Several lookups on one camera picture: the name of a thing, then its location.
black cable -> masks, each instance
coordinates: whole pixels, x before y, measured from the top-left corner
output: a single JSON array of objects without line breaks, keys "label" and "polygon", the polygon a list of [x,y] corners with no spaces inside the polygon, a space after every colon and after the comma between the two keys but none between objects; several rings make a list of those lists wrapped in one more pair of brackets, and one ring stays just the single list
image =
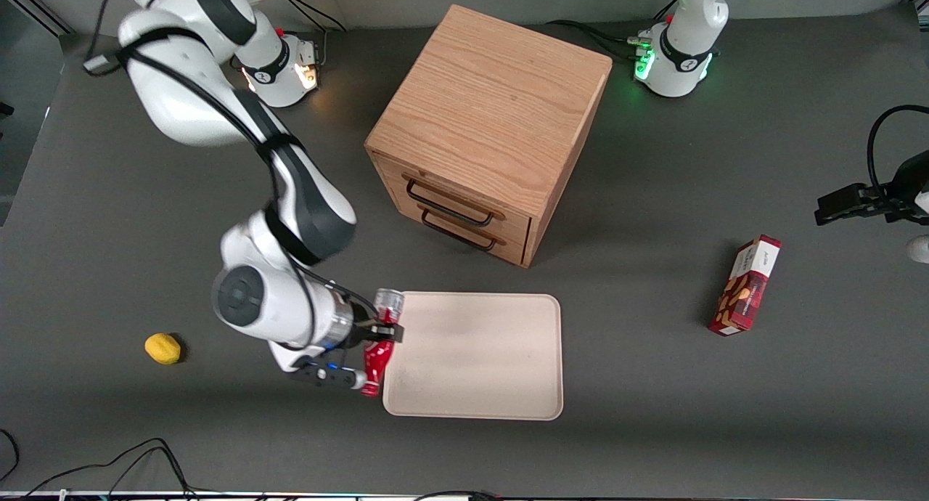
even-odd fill
[{"label": "black cable", "polygon": [[[162,447],[156,446],[155,448],[149,448],[149,450],[147,450],[147,451],[143,452],[142,454],[140,454],[139,457],[137,457],[137,458],[129,465],[129,467],[126,468],[126,470],[123,471],[123,473],[119,475],[118,478],[116,478],[116,481],[113,482],[113,485],[110,487],[110,490],[107,491],[107,495],[106,495],[107,501],[110,500],[110,497],[112,496],[113,491],[116,490],[116,487],[119,485],[120,481],[122,481],[123,478],[126,477],[126,474],[129,474],[129,471],[132,471],[132,469],[135,468],[137,464],[139,464],[139,461],[142,461],[142,459],[145,458],[147,455],[154,454],[154,452],[162,452],[162,454],[164,454],[165,457],[168,459],[168,462],[171,462],[171,458],[168,457],[167,452],[166,452],[165,449],[163,449]],[[182,477],[177,476],[176,473],[175,473],[175,476],[176,476],[176,478],[177,478],[177,481],[180,483],[180,487],[181,487],[182,489],[184,489],[183,494],[186,494],[187,492],[190,492],[190,494],[195,494],[193,491],[190,491],[190,490],[189,490],[189,488],[188,488],[189,485],[186,485],[186,484],[185,484],[185,482],[182,480]]]},{"label": "black cable", "polygon": [[877,191],[877,195],[880,199],[880,202],[885,204],[885,206],[891,210],[891,213],[894,216],[896,216],[897,219],[905,219],[908,221],[912,221],[913,223],[918,223],[920,225],[927,225],[929,224],[929,220],[915,219],[912,216],[906,216],[906,214],[902,213],[900,209],[897,208],[896,205],[893,205],[893,203],[890,200],[890,197],[887,196],[887,192],[885,191],[885,189],[883,189],[883,186],[878,181],[877,171],[874,169],[874,142],[877,139],[877,133],[880,130],[880,125],[885,123],[887,118],[890,118],[891,115],[896,114],[897,112],[902,112],[902,111],[913,111],[913,112],[922,112],[922,114],[929,114],[929,107],[918,106],[918,105],[913,105],[913,104],[892,107],[892,108],[889,108],[889,110],[886,110],[885,112],[883,112],[883,114],[880,115],[880,117],[878,117],[876,121],[874,121],[874,125],[872,125],[872,130],[870,130],[870,133],[868,134],[868,177],[870,178],[870,182],[872,183],[872,186],[874,186],[874,190]]},{"label": "black cable", "polygon": [[593,33],[594,35],[597,35],[598,37],[603,38],[604,40],[617,42],[617,44],[625,44],[626,42],[626,38],[621,38],[618,36],[607,34],[601,31],[600,29],[593,27],[593,25],[587,25],[582,22],[576,22],[574,20],[552,20],[551,22],[548,22],[547,24],[548,25],[567,25],[569,28],[578,28],[578,29],[581,29],[581,31],[584,31],[585,33],[588,33],[588,34]]},{"label": "black cable", "polygon": [[20,445],[16,444],[16,439],[13,438],[13,434],[10,434],[10,432],[4,431],[3,428],[0,428],[0,434],[3,434],[4,436],[6,436],[6,438],[9,439],[9,445],[13,447],[13,466],[10,467],[9,471],[4,473],[3,476],[0,476],[0,482],[3,482],[4,480],[6,480],[6,478],[9,478],[9,475],[13,474],[13,471],[16,470],[16,467],[19,467],[20,465]]},{"label": "black cable", "polygon": [[490,492],[479,492],[477,490],[443,490],[440,492],[429,492],[429,494],[420,495],[420,497],[415,498],[414,501],[424,501],[431,497],[439,497],[439,495],[467,495],[469,498],[474,497],[470,501],[496,501],[497,496],[490,494]]},{"label": "black cable", "polygon": [[315,12],[316,14],[321,15],[321,17],[329,18],[334,24],[338,25],[339,29],[342,29],[342,31],[347,31],[347,30],[348,30],[348,29],[345,28],[344,25],[342,25],[342,22],[339,22],[339,21],[336,20],[335,18],[332,18],[332,17],[330,17],[329,15],[326,15],[325,12],[319,11],[319,9],[313,7],[313,6],[310,5],[310,4],[307,4],[305,1],[302,1],[302,0],[296,0],[296,1],[298,1],[298,2],[300,2],[300,4],[306,6],[306,8],[308,8],[308,9],[311,10],[312,12]]},{"label": "black cable", "polygon": [[90,47],[87,47],[87,54],[83,56],[83,61],[86,62],[94,56],[94,52],[97,48],[97,40],[100,38],[100,26],[103,25],[103,14],[107,10],[107,4],[110,3],[110,0],[103,0],[100,2],[100,11],[97,12],[97,24],[94,25],[94,35],[90,37]]},{"label": "black cable", "polygon": [[659,12],[656,12],[654,17],[651,17],[651,19],[660,20],[662,17],[664,17],[665,12],[669,11],[670,8],[674,7],[675,4],[677,4],[677,0],[668,2],[668,5],[665,5],[664,8],[662,8]]},{"label": "black cable", "polygon": [[[99,38],[100,26],[102,25],[102,21],[103,21],[103,14],[106,11],[106,7],[107,7],[107,4],[109,4],[109,1],[110,0],[103,0],[103,2],[100,4],[99,14],[97,14],[97,25],[94,28],[94,35],[91,38],[91,44],[90,44],[90,47],[87,49],[87,55],[86,57],[84,57],[84,62],[89,60],[92,57],[93,52],[95,51],[96,42],[97,42],[97,39]],[[311,19],[313,23],[316,24],[317,27],[321,28],[321,30],[323,31],[323,38],[325,38],[325,33],[327,32],[326,28],[323,28],[322,25],[320,25],[313,19],[313,17],[311,17],[309,14],[306,14],[306,12],[300,9],[298,5],[294,4],[292,0],[288,0],[288,1],[290,2],[290,4],[293,5],[293,7],[298,9],[298,11],[302,12],[307,18]],[[308,7],[309,9],[315,12],[318,12],[320,15],[323,15],[323,17],[329,18],[331,21],[335,22],[335,24],[338,24],[339,28],[341,28],[342,30],[345,30],[344,25],[342,25],[335,18],[332,18],[329,15],[326,15],[325,12],[319,11],[319,9],[316,9],[315,7],[307,4],[304,1],[301,1],[301,0],[296,0],[296,1],[300,2],[300,4],[306,5],[306,7]],[[259,148],[261,146],[261,141],[258,139],[258,137],[255,136],[255,134],[252,133],[252,131],[248,128],[248,126],[245,125],[245,123],[243,123],[235,114],[233,114],[232,111],[229,111],[228,108],[223,106],[221,102],[216,100],[216,98],[213,97],[212,94],[209,94],[208,91],[206,91],[203,87],[200,87],[200,85],[196,84],[193,81],[190,81],[189,78],[173,70],[173,68],[167,67],[167,65],[165,64],[162,64],[156,60],[152,60],[152,58],[146,57],[146,55],[143,55],[141,52],[137,50],[133,50],[132,52],[130,52],[129,59],[134,59],[139,62],[142,62],[142,64],[149,65],[150,68],[154,68],[154,70],[158,70],[160,73],[165,74],[165,76],[172,78],[172,80],[176,81],[178,84],[181,84],[181,86],[185,87],[186,89],[191,91],[193,94],[197,95],[197,97],[199,97],[203,102],[205,102],[207,105],[212,107],[223,118],[225,118],[229,122],[229,124],[235,127],[235,129],[240,134],[242,134],[242,136],[247,141],[249,141],[249,144],[251,144],[252,147]],[[322,58],[321,64],[324,63],[324,61],[325,61],[325,57]],[[99,77],[99,76],[106,76],[107,74],[111,74],[112,72],[115,72],[116,70],[117,68],[110,68],[110,70],[106,70],[100,73],[93,73],[91,71],[87,71],[87,74],[91,76]],[[281,199],[281,192],[279,192],[278,180],[275,174],[272,159],[270,159],[270,157],[267,157],[267,158],[262,158],[262,160],[264,160],[266,166],[268,166],[268,170],[269,170],[270,177],[271,177],[271,188],[272,188],[271,209],[277,212],[277,209],[278,209],[277,205],[278,205],[278,200]],[[305,273],[308,276],[311,276],[311,278],[315,280],[318,280],[318,282],[322,282],[324,285],[327,285],[336,290],[339,290],[339,292],[344,293],[344,295],[353,296],[355,299],[358,300],[359,303],[361,303],[362,306],[365,306],[366,308],[369,309],[369,312],[372,313],[372,316],[376,315],[375,306],[372,305],[368,299],[365,299],[364,296],[361,296],[358,293],[353,292],[352,290],[346,289],[345,287],[338,285],[335,282],[329,282],[329,280],[323,279],[321,276],[316,275],[314,272],[307,269],[306,267],[301,266],[298,262],[296,262],[295,259],[293,259],[293,256],[291,256],[291,253],[287,252],[287,249],[285,249],[285,247],[283,247],[282,245],[281,245],[281,251],[285,254],[285,257],[287,258],[288,263],[290,264],[291,269],[293,270],[293,273],[295,273],[295,276],[298,277],[298,282],[300,283],[300,287],[302,288],[304,296],[306,297],[306,303],[308,303],[309,310],[311,310],[311,318],[315,318],[316,310],[313,306],[313,300],[312,300],[311,294],[309,293],[309,289],[308,287],[306,287],[306,282],[303,278],[300,277],[301,272]],[[309,339],[311,339],[311,342],[313,340],[313,336],[315,336],[315,320],[311,320],[311,336],[309,336]]]},{"label": "black cable", "polygon": [[611,49],[606,42],[611,41],[616,42],[617,44],[625,44],[626,40],[624,38],[606,34],[597,28],[592,28],[590,25],[583,24],[581,22],[575,22],[574,20],[552,20],[551,22],[548,22],[547,25],[566,25],[569,28],[581,29],[581,31],[583,31],[584,34],[586,34],[587,37],[594,42],[594,44],[596,44],[600,49],[606,51],[609,55],[611,55],[611,57],[621,58],[623,60],[629,59],[627,55],[621,54],[621,52],[617,52],[615,49]]},{"label": "black cable", "polygon": [[[159,445],[156,446],[156,447],[154,447],[154,449],[149,449],[148,451],[143,452],[143,455],[148,455],[148,454],[150,454],[151,452],[153,452],[153,451],[156,450],[156,449],[159,449],[160,451],[162,451],[163,454],[165,454],[165,456],[167,457],[168,462],[169,462],[169,464],[171,465],[173,474],[175,474],[175,476],[176,476],[176,478],[177,478],[177,481],[181,484],[181,487],[184,489],[184,494],[188,494],[188,492],[189,492],[190,494],[193,494],[193,497],[197,497],[196,492],[193,492],[192,490],[190,490],[189,485],[188,485],[188,482],[187,482],[187,480],[185,480],[185,478],[184,478],[184,472],[183,472],[183,471],[181,470],[181,468],[180,468],[180,463],[177,462],[177,458],[176,458],[175,455],[173,454],[173,452],[172,452],[172,450],[171,450],[171,447],[168,446],[167,441],[165,441],[165,439],[162,439],[162,438],[150,438],[150,439],[146,439],[146,441],[140,442],[140,444],[137,444],[136,446],[134,446],[134,447],[132,447],[132,448],[129,448],[129,449],[125,450],[125,451],[120,452],[120,454],[117,455],[117,457],[114,457],[111,461],[109,461],[109,462],[107,462],[107,463],[102,463],[102,464],[100,464],[100,463],[95,463],[95,464],[92,464],[92,465],[83,465],[83,467],[71,468],[71,469],[69,469],[68,471],[64,471],[64,472],[60,472],[60,473],[58,473],[58,474],[55,474],[55,475],[53,475],[52,477],[47,478],[46,480],[40,482],[40,484],[37,484],[35,487],[32,488],[32,490],[30,490],[29,492],[26,492],[26,495],[23,495],[23,497],[21,497],[20,499],[29,497],[30,495],[34,494],[34,492],[36,492],[36,491],[39,490],[40,488],[46,486],[47,484],[50,484],[51,481],[57,480],[57,478],[62,478],[62,477],[64,477],[64,476],[69,476],[70,474],[74,474],[75,472],[87,471],[87,469],[90,469],[90,468],[107,468],[107,467],[112,467],[112,465],[114,465],[116,462],[118,462],[120,459],[122,459],[122,458],[125,457],[126,455],[130,454],[130,452],[139,450],[139,448],[142,448],[143,446],[145,446],[145,445],[147,445],[147,444],[150,444],[150,442],[157,442],[157,444],[159,444]],[[133,461],[133,465],[135,465],[135,464],[139,461],[139,459],[141,459],[141,458],[142,458],[142,457],[136,458],[136,461]]]},{"label": "black cable", "polygon": [[372,304],[371,301],[369,301],[364,296],[359,295],[359,293],[354,292],[354,290],[347,289],[343,287],[342,285],[339,285],[338,283],[333,282],[332,280],[326,280],[325,278],[323,278],[323,276],[319,276],[319,274],[312,272],[312,270],[307,269],[304,266],[300,266],[300,272],[306,274],[306,276],[309,276],[312,279],[315,279],[317,282],[320,282],[327,287],[332,287],[332,289],[338,290],[338,292],[342,293],[345,296],[351,296],[355,298],[359,302],[359,305],[364,306],[365,309],[368,309],[368,312],[371,313],[372,316],[376,318],[377,311],[375,309],[374,304]]},{"label": "black cable", "polygon": [[320,31],[322,31],[323,33],[325,33],[325,32],[327,31],[326,28],[323,28],[323,27],[322,27],[322,24],[319,24],[319,22],[316,21],[316,18],[311,17],[311,16],[309,15],[308,12],[304,11],[303,9],[300,9],[300,6],[297,5],[296,2],[294,2],[293,0],[286,0],[286,1],[288,1],[291,5],[293,5],[293,7],[296,8],[296,10],[298,10],[298,11],[300,12],[300,14],[302,14],[302,15],[304,15],[304,17],[308,18],[309,21],[311,21],[311,22],[313,23],[313,25],[315,25],[317,28],[319,28]]},{"label": "black cable", "polygon": [[[221,102],[216,100],[212,94],[209,94],[206,92],[206,90],[203,90],[203,87],[200,87],[200,85],[190,81],[189,78],[175,70],[172,70],[172,68],[167,67],[167,65],[152,60],[152,58],[146,57],[146,55],[143,55],[139,51],[133,51],[130,55],[130,59],[140,61],[145,65],[149,65],[149,67],[154,68],[154,70],[158,70],[160,73],[165,74],[165,76],[172,78],[172,80],[176,81],[178,84],[181,84],[183,87],[190,90],[193,94],[196,94],[197,97],[212,107],[216,112],[222,114],[223,118],[225,118],[233,127],[235,127],[236,130],[238,130],[245,137],[245,139],[249,141],[252,147],[258,149],[261,146],[261,140],[259,140],[258,137],[252,133],[251,129],[249,129],[245,123],[239,119],[239,117],[233,114],[232,111],[229,111],[228,108],[223,106]],[[262,160],[264,160],[266,166],[268,166],[269,174],[271,177],[271,209],[273,212],[278,212],[278,201],[281,200],[281,190],[278,186],[278,178],[275,174],[273,160],[270,157],[262,157]],[[299,263],[293,259],[293,256],[291,256],[291,253],[287,252],[287,249],[285,249],[283,245],[279,246],[281,246],[281,252],[287,258],[287,262],[290,264],[291,269],[293,270],[293,274],[295,274],[296,279],[298,279],[300,288],[303,290],[304,296],[306,297],[306,305],[309,307],[309,313],[311,313],[312,318],[311,322],[309,322],[309,328],[311,328],[311,331],[309,331],[309,342],[312,343],[312,340],[316,335],[316,308],[313,306],[313,298],[309,293],[308,287],[306,287],[305,280],[300,277],[300,272],[309,272],[309,270],[305,269],[304,266],[299,265]]]}]

dark gray tabletop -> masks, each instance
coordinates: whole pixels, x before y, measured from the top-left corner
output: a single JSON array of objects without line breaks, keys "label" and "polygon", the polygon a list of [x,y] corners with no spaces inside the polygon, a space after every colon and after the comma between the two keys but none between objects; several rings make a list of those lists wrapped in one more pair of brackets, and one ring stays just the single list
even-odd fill
[{"label": "dark gray tabletop", "polygon": [[[86,77],[71,52],[0,233],[0,427],[22,446],[4,488],[162,436],[190,482],[216,489],[929,497],[929,267],[904,253],[925,230],[813,220],[817,197],[867,178],[874,118],[929,102],[912,9],[733,22],[684,99],[655,97],[617,64],[529,270],[402,217],[362,148],[429,34],[332,35],[322,90],[279,111],[359,215],[355,243],[319,271],[368,295],[551,293],[564,414],[393,417],[288,380],[209,301],[219,237],[269,195],[264,166],[246,146],[173,143],[125,75]],[[896,116],[880,174],[927,143],[925,118]],[[736,248],[762,233],[784,246],[756,326],[713,335]],[[150,361],[155,332],[181,333],[189,362]],[[109,488],[116,475],[53,486]],[[176,485],[152,464],[126,487]]]}]

wooden drawer cabinet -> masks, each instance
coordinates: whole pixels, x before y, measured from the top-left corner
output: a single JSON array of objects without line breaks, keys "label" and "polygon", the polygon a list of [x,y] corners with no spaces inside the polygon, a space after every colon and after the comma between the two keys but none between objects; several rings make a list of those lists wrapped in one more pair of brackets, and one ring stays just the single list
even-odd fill
[{"label": "wooden drawer cabinet", "polygon": [[365,148],[399,212],[530,266],[611,65],[452,6]]}]

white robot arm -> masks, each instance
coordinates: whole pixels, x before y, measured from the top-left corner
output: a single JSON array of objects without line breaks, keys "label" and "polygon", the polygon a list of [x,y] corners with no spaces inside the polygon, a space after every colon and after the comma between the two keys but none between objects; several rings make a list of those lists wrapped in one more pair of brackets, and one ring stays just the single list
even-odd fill
[{"label": "white robot arm", "polygon": [[[149,7],[131,12],[120,23],[115,58],[153,123],[189,146],[247,140],[271,173],[269,204],[223,236],[224,266],[213,286],[216,315],[233,329],[268,341],[275,361],[291,376],[376,395],[392,343],[401,335],[397,321],[402,295],[379,290],[372,305],[309,270],[348,246],[356,217],[298,138],[259,98],[299,99],[305,93],[299,82],[286,80],[298,77],[289,65],[278,68],[281,48],[288,42],[269,29],[248,0],[137,1]],[[219,15],[223,9],[226,14]],[[241,15],[236,22],[241,34],[235,34],[235,24],[213,24],[226,15]],[[247,25],[253,28],[251,35]],[[229,84],[218,62],[232,52],[243,64],[278,73],[263,84],[268,90],[251,93]],[[94,73],[106,63],[106,57],[95,57],[84,67]],[[366,354],[366,372],[317,359],[362,341],[369,342],[369,354],[379,354]]]},{"label": "white robot arm", "polygon": [[[929,114],[929,107],[908,104],[889,108],[874,121],[868,136],[868,177],[870,185],[853,183],[821,197],[816,223],[829,225],[850,217],[884,216],[887,223],[909,221],[929,226],[929,150],[904,161],[893,179],[880,183],[874,167],[874,143],[880,125],[899,112]],[[907,244],[907,256],[929,264],[929,235],[915,237]]]},{"label": "white robot arm", "polygon": [[677,1],[670,24],[659,22],[639,34],[648,51],[634,77],[663,97],[683,97],[706,77],[711,48],[729,21],[725,0]]},{"label": "white robot arm", "polygon": [[270,107],[295,104],[316,87],[312,42],[279,35],[251,4],[263,0],[135,0],[150,11],[170,12],[196,32],[218,62],[233,54],[249,87]]}]

cardboard box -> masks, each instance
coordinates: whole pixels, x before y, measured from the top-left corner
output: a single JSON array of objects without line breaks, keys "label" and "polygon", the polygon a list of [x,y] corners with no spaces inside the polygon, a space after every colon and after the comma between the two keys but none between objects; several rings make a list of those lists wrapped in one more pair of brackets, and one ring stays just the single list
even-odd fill
[{"label": "cardboard box", "polygon": [[780,241],[769,236],[760,236],[741,246],[726,290],[716,305],[711,331],[718,335],[734,335],[752,328],[779,252]]}]

